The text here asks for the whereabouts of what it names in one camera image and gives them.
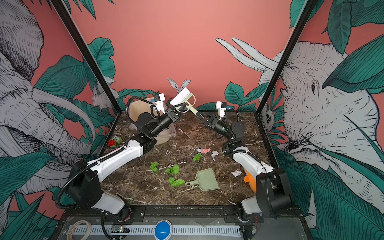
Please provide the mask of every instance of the brown marble surface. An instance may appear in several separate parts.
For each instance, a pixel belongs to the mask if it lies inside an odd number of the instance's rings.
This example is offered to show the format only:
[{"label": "brown marble surface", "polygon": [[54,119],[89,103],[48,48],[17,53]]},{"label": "brown marble surface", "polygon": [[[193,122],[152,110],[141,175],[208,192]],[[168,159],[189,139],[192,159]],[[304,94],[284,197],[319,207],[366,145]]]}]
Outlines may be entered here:
[{"label": "brown marble surface", "polygon": [[[235,113],[227,113],[227,116],[230,122],[236,120]],[[269,163],[253,113],[240,113],[240,121],[246,127],[245,142],[249,150],[265,163]],[[128,140],[136,132],[130,130],[129,125],[130,122],[122,114],[112,137],[117,135],[122,137],[123,141]],[[228,205],[255,195],[249,184],[243,180],[245,176],[243,167],[222,154],[222,144],[226,139],[217,139],[215,132],[204,128],[191,112],[184,114],[175,123],[175,127],[176,137],[171,137],[166,143],[157,145],[147,154],[120,167],[102,182],[101,187],[123,196],[131,204]],[[212,160],[212,152],[203,153],[199,162],[193,161],[197,147],[205,149],[210,147],[211,151],[218,151],[216,161]],[[104,154],[111,151],[107,148]],[[160,170],[157,173],[152,173],[150,170],[151,162],[159,163],[157,168]],[[178,164],[180,168],[176,176],[165,172],[168,166],[174,164]],[[192,181],[196,172],[210,167],[213,168],[220,187],[218,190],[202,192],[196,186],[172,187],[168,182],[169,177],[184,179],[186,182]],[[242,174],[234,177],[232,171],[242,171]]]}]

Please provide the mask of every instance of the rabbit illustration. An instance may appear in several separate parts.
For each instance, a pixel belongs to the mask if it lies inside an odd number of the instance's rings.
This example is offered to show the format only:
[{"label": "rabbit illustration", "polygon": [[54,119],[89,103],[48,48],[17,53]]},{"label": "rabbit illustration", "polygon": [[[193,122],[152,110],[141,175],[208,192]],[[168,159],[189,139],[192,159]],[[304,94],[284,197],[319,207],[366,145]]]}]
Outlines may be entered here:
[{"label": "rabbit illustration", "polygon": [[[107,82],[108,85],[111,83],[114,83],[114,80],[112,78],[104,76],[105,81]],[[113,88],[109,87],[111,89],[111,92],[115,98],[119,97],[119,94],[114,90]],[[112,103],[107,97],[107,94],[105,93],[104,89],[101,87],[100,83],[97,82],[97,88],[94,86],[92,89],[93,96],[93,106],[99,106],[100,110],[102,108],[111,108]]]},{"label": "rabbit illustration", "polygon": [[169,84],[171,85],[171,87],[173,87],[174,89],[177,90],[177,93],[181,92],[181,90],[183,90],[186,86],[188,86],[188,84],[191,83],[191,80],[187,79],[185,80],[182,84],[181,84],[181,88],[179,88],[179,86],[177,85],[177,83],[175,81],[173,81],[172,79],[168,78],[168,81],[169,81]]}]

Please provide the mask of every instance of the brush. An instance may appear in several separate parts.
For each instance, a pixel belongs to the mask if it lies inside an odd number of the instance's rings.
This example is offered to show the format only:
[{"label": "brush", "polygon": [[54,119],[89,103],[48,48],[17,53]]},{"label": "brush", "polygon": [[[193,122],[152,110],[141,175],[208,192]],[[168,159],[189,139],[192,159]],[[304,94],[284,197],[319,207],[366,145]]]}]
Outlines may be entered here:
[{"label": "brush", "polygon": [[[188,100],[193,97],[195,99],[194,103],[191,104]],[[196,97],[193,95],[187,88],[184,88],[172,101],[170,102],[172,106],[178,105],[180,103],[187,103],[187,109],[193,112],[195,115],[197,114],[197,110],[193,107],[196,103]]]}]

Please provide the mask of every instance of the rabbit cutout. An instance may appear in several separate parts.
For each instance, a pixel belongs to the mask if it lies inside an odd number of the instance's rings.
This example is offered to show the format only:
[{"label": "rabbit cutout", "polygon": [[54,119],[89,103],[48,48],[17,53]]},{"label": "rabbit cutout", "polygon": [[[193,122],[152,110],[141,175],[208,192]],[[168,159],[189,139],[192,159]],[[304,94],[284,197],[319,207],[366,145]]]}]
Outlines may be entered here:
[{"label": "rabbit cutout", "polygon": [[180,93],[181,90],[183,90],[186,86],[188,86],[188,84],[191,83],[191,80],[187,79],[185,80],[182,84],[181,84],[181,88],[179,88],[179,86],[177,85],[177,83],[175,81],[173,81],[172,79],[170,78],[167,78],[168,81],[169,81],[169,84],[171,85],[171,87],[173,87],[174,89],[177,90],[177,93]]}]

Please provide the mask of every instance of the green dustpan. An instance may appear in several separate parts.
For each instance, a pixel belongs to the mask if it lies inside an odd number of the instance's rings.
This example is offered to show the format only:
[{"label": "green dustpan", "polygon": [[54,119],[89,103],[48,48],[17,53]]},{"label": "green dustpan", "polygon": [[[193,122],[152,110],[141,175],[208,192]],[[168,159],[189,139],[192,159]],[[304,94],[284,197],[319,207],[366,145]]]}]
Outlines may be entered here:
[{"label": "green dustpan", "polygon": [[198,184],[201,191],[219,189],[215,174],[212,168],[204,169],[196,173],[196,180],[186,182],[186,186]]}]

